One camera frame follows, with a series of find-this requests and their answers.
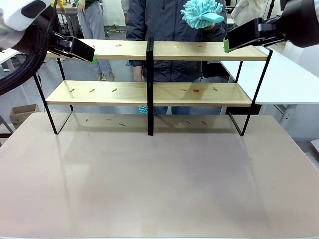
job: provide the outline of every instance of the cardboard box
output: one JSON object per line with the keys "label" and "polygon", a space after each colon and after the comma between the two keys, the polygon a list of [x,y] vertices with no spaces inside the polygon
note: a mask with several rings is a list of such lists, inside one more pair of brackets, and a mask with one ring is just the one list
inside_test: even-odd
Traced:
{"label": "cardboard box", "polygon": [[37,104],[13,107],[9,117],[14,128],[19,128],[26,118],[28,118],[34,112],[40,112],[39,106]]}

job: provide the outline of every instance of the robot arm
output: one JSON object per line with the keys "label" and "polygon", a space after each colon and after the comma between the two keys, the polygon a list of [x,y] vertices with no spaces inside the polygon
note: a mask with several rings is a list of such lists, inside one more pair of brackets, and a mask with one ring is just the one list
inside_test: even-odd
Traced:
{"label": "robot arm", "polygon": [[228,46],[268,46],[289,40],[298,47],[319,44],[319,0],[281,0],[281,16],[256,18],[228,33]]}
{"label": "robot arm", "polygon": [[94,61],[94,48],[52,29],[57,15],[50,4],[51,0],[16,0],[15,4],[0,1],[0,50],[12,48],[27,55],[19,69],[1,79],[0,95],[32,77],[41,67],[47,51]]}

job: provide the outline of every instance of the microfiber duster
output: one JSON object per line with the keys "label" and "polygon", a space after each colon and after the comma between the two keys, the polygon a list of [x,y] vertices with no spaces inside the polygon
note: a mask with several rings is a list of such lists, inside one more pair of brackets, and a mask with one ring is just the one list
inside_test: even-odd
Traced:
{"label": "microfiber duster", "polygon": [[184,8],[185,10],[180,11],[184,15],[182,19],[192,28],[214,26],[224,20],[224,17],[218,15],[223,5],[215,0],[189,0]]}
{"label": "microfiber duster", "polygon": [[141,115],[147,115],[148,114],[148,107],[147,106],[139,106],[139,111]]}

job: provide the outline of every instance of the black metal shelf frame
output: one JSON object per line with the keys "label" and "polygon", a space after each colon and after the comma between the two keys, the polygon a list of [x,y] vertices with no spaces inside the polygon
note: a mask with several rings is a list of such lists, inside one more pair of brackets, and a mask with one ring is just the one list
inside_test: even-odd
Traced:
{"label": "black metal shelf frame", "polygon": [[[265,47],[267,50],[269,50],[269,54],[267,56],[267,60],[266,60],[266,63],[265,63],[265,66],[264,66],[264,69],[261,73],[261,76],[260,76],[260,79],[259,79],[259,82],[258,82],[258,85],[257,85],[257,88],[256,88],[256,91],[255,91],[255,94],[254,94],[254,98],[253,100],[251,101],[251,105],[249,107],[249,110],[248,110],[248,115],[247,115],[247,118],[246,118],[246,121],[245,121],[245,124],[244,124],[244,127],[243,127],[243,130],[241,130],[236,122],[236,120],[234,119],[233,115],[231,114],[230,111],[228,111],[228,115],[229,117],[231,118],[232,122],[234,123],[238,133],[240,136],[244,136],[245,134],[245,131],[246,131],[246,128],[247,128],[247,125],[248,125],[248,122],[249,122],[249,119],[250,119],[250,116],[254,110],[254,105],[255,105],[255,101],[256,101],[256,98],[258,96],[258,92],[260,90],[260,87],[261,87],[261,84],[263,82],[263,79],[264,79],[264,76],[266,74],[266,71],[267,71],[267,67],[269,65],[269,61],[271,59],[271,56],[273,54],[273,50],[268,48],[268,47]],[[240,74],[240,71],[241,71],[241,67],[243,65],[243,61],[240,62],[239,64],[239,68],[238,68],[238,72],[237,72],[237,76],[236,76],[236,80],[235,80],[235,83],[238,83],[238,79],[239,79],[239,74]]]}
{"label": "black metal shelf frame", "polygon": [[[267,67],[269,65],[269,61],[270,61],[271,56],[273,54],[273,50],[272,49],[270,49],[268,47],[266,47],[266,49],[269,50],[269,54],[268,54],[268,57],[267,57],[263,72],[262,72],[261,77],[259,79],[256,91],[255,91],[254,98],[253,98],[253,100],[251,102],[251,105],[249,107],[249,113],[247,115],[243,130],[241,130],[239,128],[239,126],[238,126],[236,120],[234,119],[233,115],[231,114],[231,112],[228,112],[228,114],[229,114],[232,122],[234,123],[234,125],[235,125],[238,133],[240,134],[240,136],[243,136],[245,134],[245,131],[246,131],[250,116],[251,116],[251,114],[253,112],[253,107],[254,107],[258,92],[260,90],[260,87],[261,87],[261,84],[263,82],[265,73],[267,71]],[[63,81],[65,81],[65,75],[64,75],[64,71],[63,71],[63,68],[62,68],[62,64],[61,64],[60,58],[57,58],[57,62],[58,62],[58,65],[59,65],[59,68],[60,68],[60,71],[61,71],[62,79],[63,79]],[[243,61],[241,61],[240,64],[239,64],[239,68],[238,68],[238,72],[237,72],[235,83],[238,83],[239,74],[240,74],[242,65],[243,65]],[[154,134],[154,38],[152,36],[150,36],[148,38],[148,42],[147,42],[147,48],[146,48],[146,70],[147,70],[148,135],[153,136],[153,134]],[[63,126],[65,125],[65,123],[67,122],[69,117],[71,116],[71,114],[73,112],[73,106],[70,105],[71,112],[67,115],[65,120],[62,122],[62,125],[57,129],[55,127],[51,112],[49,110],[48,104],[47,104],[47,102],[45,100],[43,91],[41,89],[40,82],[39,82],[39,80],[38,80],[36,75],[34,75],[33,77],[34,77],[36,86],[37,86],[37,88],[39,90],[39,93],[40,93],[41,99],[43,101],[45,110],[46,110],[46,112],[48,114],[48,117],[49,117],[52,129],[53,129],[53,132],[55,134],[59,134],[60,131],[62,130]]]}

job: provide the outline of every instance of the wooden shelf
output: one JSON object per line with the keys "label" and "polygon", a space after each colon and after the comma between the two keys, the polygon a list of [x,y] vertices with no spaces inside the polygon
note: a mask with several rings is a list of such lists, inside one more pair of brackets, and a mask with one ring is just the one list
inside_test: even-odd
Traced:
{"label": "wooden shelf", "polygon": [[[97,59],[146,60],[146,41],[80,40],[95,48]],[[65,58],[65,56],[57,56],[51,52],[48,52],[46,56]]]}
{"label": "wooden shelf", "polygon": [[267,55],[254,46],[225,53],[223,42],[154,42],[154,60],[265,61]]}
{"label": "wooden shelf", "polygon": [[[146,106],[146,83],[63,81],[46,101],[49,105]],[[250,104],[251,100],[235,83],[154,83],[154,106],[249,107]]]}
{"label": "wooden shelf", "polygon": [[237,83],[154,83],[154,106],[249,107],[250,104]]}
{"label": "wooden shelf", "polygon": [[[94,46],[97,59],[146,60],[146,41],[81,39]],[[58,57],[48,52],[47,57]],[[265,61],[267,55],[254,46],[225,53],[223,42],[154,42],[154,60],[171,61]]]}
{"label": "wooden shelf", "polygon": [[146,83],[63,81],[46,101],[49,105],[146,106]]}

